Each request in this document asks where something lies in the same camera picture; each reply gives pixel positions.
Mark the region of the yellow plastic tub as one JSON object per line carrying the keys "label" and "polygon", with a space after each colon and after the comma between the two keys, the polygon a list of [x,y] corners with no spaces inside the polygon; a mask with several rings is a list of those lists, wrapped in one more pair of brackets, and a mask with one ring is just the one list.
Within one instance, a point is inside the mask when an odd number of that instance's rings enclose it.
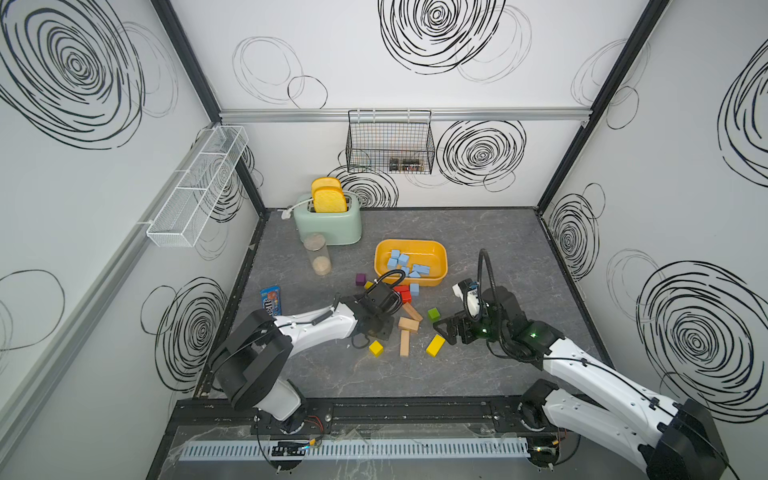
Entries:
{"label": "yellow plastic tub", "polygon": [[377,276],[390,270],[388,264],[394,250],[409,256],[409,268],[414,264],[429,268],[429,273],[420,278],[406,277],[401,282],[402,285],[415,283],[424,287],[436,287],[448,273],[447,251],[441,243],[433,240],[385,239],[375,250],[374,271]]}

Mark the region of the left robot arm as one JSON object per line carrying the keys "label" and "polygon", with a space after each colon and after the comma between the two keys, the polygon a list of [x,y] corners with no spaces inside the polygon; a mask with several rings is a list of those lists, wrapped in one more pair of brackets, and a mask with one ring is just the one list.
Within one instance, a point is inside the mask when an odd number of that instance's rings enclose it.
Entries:
{"label": "left robot arm", "polygon": [[272,316],[249,314],[210,355],[211,373],[232,408],[256,408],[270,415],[285,434],[299,432],[308,417],[306,399],[283,376],[288,360],[326,342],[365,335],[386,340],[402,302],[366,295],[341,297],[321,309]]}

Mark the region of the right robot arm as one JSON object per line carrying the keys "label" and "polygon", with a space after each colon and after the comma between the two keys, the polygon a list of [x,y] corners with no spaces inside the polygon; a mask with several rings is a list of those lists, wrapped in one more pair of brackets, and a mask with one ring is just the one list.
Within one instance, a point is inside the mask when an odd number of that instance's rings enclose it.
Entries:
{"label": "right robot arm", "polygon": [[496,342],[505,358],[549,374],[521,397],[517,416],[532,431],[568,430],[629,461],[650,479],[718,479],[729,467],[711,413],[620,374],[555,327],[529,319],[513,293],[464,280],[460,312],[434,322],[454,345]]}

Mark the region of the blue long block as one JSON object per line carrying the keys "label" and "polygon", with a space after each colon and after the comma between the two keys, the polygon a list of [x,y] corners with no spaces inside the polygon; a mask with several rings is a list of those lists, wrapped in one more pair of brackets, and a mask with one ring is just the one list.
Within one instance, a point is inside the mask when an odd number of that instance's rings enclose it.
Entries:
{"label": "blue long block", "polygon": [[430,273],[430,267],[426,265],[414,264],[412,270],[420,275],[428,275]]}

